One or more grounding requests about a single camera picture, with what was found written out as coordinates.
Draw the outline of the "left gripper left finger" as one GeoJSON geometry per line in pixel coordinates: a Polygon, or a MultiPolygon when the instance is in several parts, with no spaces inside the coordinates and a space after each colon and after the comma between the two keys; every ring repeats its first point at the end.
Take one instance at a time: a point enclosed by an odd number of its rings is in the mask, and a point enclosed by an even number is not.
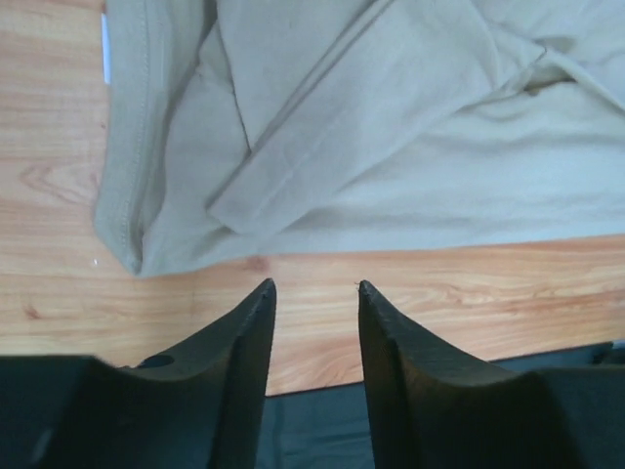
{"type": "Polygon", "coordinates": [[[1,360],[5,468],[251,468],[276,289],[135,367],[92,356],[1,360]]]}

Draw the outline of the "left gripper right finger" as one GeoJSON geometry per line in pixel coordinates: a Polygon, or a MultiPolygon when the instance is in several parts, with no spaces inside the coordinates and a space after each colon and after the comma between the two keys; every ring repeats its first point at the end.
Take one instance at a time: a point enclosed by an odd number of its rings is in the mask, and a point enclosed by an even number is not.
{"type": "Polygon", "coordinates": [[[517,372],[482,361],[358,290],[370,435],[379,468],[620,468],[619,364],[517,372]]]}

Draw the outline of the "beige t shirt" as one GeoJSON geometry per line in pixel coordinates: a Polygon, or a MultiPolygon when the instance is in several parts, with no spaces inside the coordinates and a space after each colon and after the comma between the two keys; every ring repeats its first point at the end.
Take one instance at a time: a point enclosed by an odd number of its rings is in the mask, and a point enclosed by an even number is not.
{"type": "Polygon", "coordinates": [[[110,1],[103,243],[240,257],[624,230],[620,1],[110,1]]]}

